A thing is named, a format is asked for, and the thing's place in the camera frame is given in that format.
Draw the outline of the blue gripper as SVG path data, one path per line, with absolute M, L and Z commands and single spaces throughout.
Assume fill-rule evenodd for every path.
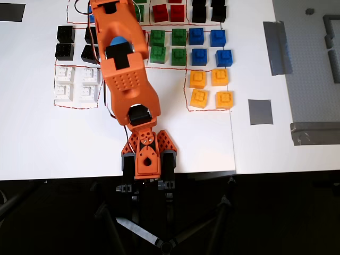
M 113 45 L 119 45 L 119 44 L 124 44 L 124 43 L 127 43 L 129 47 L 131 47 L 131 44 L 124 37 L 121 37 L 121 36 L 117 36 L 113 38 L 110 45 L 113 46 Z

